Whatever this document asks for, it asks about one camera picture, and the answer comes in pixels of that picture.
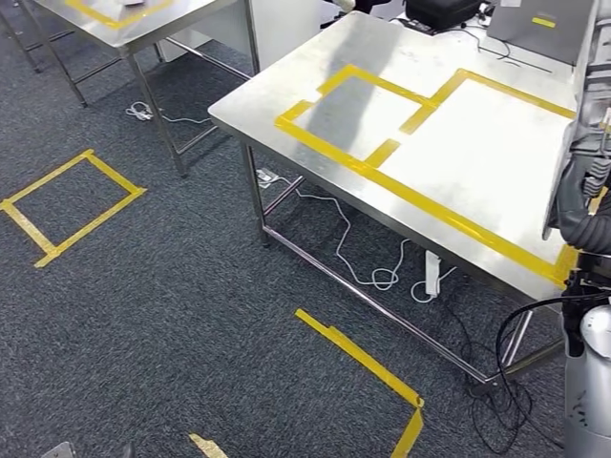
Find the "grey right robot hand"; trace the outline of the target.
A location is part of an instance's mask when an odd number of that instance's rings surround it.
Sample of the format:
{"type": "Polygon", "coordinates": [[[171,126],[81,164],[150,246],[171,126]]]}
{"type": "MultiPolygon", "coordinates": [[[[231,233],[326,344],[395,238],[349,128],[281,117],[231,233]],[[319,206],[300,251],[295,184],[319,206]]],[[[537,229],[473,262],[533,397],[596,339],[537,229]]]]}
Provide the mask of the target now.
{"type": "Polygon", "coordinates": [[[610,255],[610,190],[591,216],[582,189],[585,177],[585,158],[572,159],[556,193],[557,226],[569,245],[599,255],[610,255]]]}

